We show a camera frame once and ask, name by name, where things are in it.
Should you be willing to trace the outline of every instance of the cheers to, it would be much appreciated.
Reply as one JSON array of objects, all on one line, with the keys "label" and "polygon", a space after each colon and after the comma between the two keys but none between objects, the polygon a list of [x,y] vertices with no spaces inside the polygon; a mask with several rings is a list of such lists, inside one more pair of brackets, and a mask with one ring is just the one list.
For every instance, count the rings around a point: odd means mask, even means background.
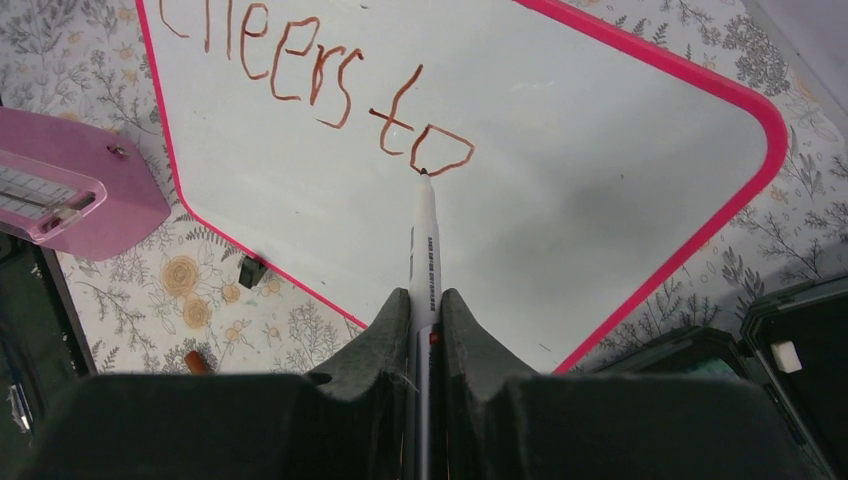
[{"label": "cheers to", "polygon": [[[357,64],[367,61],[366,52],[363,52],[359,48],[350,49],[348,47],[338,45],[338,46],[326,46],[319,43],[319,31],[321,29],[321,20],[318,17],[307,17],[300,20],[292,20],[286,23],[285,28],[282,32],[279,32],[279,37],[277,39],[276,50],[274,52],[273,58],[270,59],[269,68],[262,69],[257,68],[256,66],[249,66],[248,62],[245,58],[246,49],[250,48],[250,44],[255,39],[264,38],[269,35],[268,31],[268,18],[270,15],[270,11],[268,6],[264,3],[251,3],[247,6],[245,11],[240,15],[241,20],[234,24],[233,19],[233,2],[234,0],[227,0],[227,38],[226,38],[226,51],[227,58],[232,59],[233,55],[233,41],[238,42],[238,57],[241,61],[241,66],[244,69],[244,73],[250,80],[261,81],[267,79],[269,83],[269,92],[273,98],[279,100],[281,102],[304,102],[308,101],[310,105],[315,105],[315,102],[321,95],[322,89],[324,88],[324,77],[325,73],[330,78],[335,78],[335,88],[337,88],[341,94],[344,96],[344,108],[339,112],[338,118],[334,119],[316,119],[318,122],[333,128],[333,129],[342,129],[348,121],[348,117],[350,116],[351,108],[353,108],[353,100],[351,96],[351,92],[348,91],[347,87],[344,83],[344,75],[345,71],[349,68],[357,68]],[[159,18],[162,23],[179,38],[189,38],[187,34],[179,32],[172,24],[168,21],[167,11],[165,8],[165,0],[159,0]],[[210,49],[210,8],[209,8],[210,0],[205,0],[205,20],[206,20],[206,30],[205,37],[203,40],[203,48],[208,53]],[[257,23],[262,25],[262,28],[249,28],[249,25],[257,25]],[[307,38],[309,39],[307,42],[295,42],[292,40],[292,33],[296,30],[303,30],[306,33]],[[284,93],[280,91],[279,88],[279,80],[280,76],[280,59],[283,55],[293,55],[297,57],[314,57],[314,62],[312,62],[312,83],[311,89],[309,91],[309,95],[307,96],[305,92],[302,92],[302,95],[295,95],[291,93]],[[338,67],[335,72],[325,72],[327,68],[327,61],[332,56],[338,56],[341,61],[338,63]],[[398,128],[402,128],[408,130],[410,132],[415,132],[416,129],[403,122],[402,120],[397,118],[398,107],[403,100],[404,95],[407,91],[415,85],[415,82],[418,81],[418,77],[421,75],[421,72],[424,70],[424,65],[418,65],[418,68],[412,72],[409,80],[407,80],[403,85],[401,85],[398,90],[395,92],[394,97],[391,100],[391,106],[388,109],[388,113],[384,113],[378,111],[375,108],[369,108],[368,113],[373,115],[374,117],[380,119],[382,121],[382,129],[379,131],[379,135],[376,135],[375,131],[375,141],[379,142],[380,149],[391,156],[400,156],[404,155],[406,152],[390,150],[386,147],[386,135],[389,133],[389,129],[392,126],[396,126]],[[420,168],[417,166],[418,159],[416,158],[418,155],[419,148],[421,144],[431,135],[444,135],[448,139],[456,142],[460,142],[465,147],[467,147],[467,153],[463,158],[457,159],[449,159],[448,161],[442,161],[438,163],[439,166],[436,168],[429,168],[429,174],[431,177],[435,177],[440,175],[448,170],[461,167],[471,161],[471,157],[474,155],[474,144],[470,141],[466,140],[460,135],[457,135],[445,128],[439,127],[437,125],[428,123],[415,141],[412,143],[409,148],[409,166],[412,167],[416,172],[420,172]]]}]

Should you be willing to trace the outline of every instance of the table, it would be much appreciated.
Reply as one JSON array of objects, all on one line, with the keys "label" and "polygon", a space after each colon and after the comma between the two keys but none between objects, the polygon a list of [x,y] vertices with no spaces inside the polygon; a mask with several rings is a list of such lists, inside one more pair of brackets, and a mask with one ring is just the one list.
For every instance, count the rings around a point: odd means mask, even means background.
[{"label": "table", "polygon": [[[845,270],[844,139],[738,0],[569,3],[758,90],[792,135],[780,176],[578,368],[680,325],[733,332],[759,296]],[[182,357],[197,349],[224,372],[302,372],[358,333],[277,276],[251,290],[240,287],[238,250],[179,205],[134,4],[0,2],[0,59],[6,106],[131,138],[172,204],[169,219],[125,254],[105,262],[60,255],[99,371],[186,372]],[[552,369],[570,353],[554,341],[540,347],[550,351]]]}]

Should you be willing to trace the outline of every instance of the black plastic case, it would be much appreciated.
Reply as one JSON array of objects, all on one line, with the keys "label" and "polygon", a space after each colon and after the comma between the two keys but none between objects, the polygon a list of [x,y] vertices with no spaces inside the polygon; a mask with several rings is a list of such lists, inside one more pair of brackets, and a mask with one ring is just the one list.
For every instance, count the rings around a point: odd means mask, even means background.
[{"label": "black plastic case", "polygon": [[[683,327],[598,371],[734,376],[762,386],[808,460],[813,478],[848,478],[848,275],[762,297],[740,340]],[[792,341],[801,370],[781,371],[771,345]]]}]

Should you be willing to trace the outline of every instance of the black clip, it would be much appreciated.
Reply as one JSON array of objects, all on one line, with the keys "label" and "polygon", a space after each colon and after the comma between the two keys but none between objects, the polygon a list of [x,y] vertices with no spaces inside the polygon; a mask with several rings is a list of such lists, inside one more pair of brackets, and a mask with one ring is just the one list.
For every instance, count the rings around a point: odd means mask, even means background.
[{"label": "black clip", "polygon": [[259,285],[259,280],[267,271],[268,265],[263,265],[258,258],[250,258],[245,255],[239,271],[239,285],[245,288],[253,288]]}]

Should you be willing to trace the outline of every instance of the screw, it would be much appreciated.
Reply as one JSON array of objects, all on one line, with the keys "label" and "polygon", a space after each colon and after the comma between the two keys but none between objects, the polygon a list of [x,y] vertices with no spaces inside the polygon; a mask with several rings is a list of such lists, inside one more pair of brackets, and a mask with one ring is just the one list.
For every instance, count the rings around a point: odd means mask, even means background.
[{"label": "screw", "polygon": [[106,145],[106,150],[109,150],[109,153],[113,155],[118,155],[120,157],[127,156],[127,151],[120,145]]}]

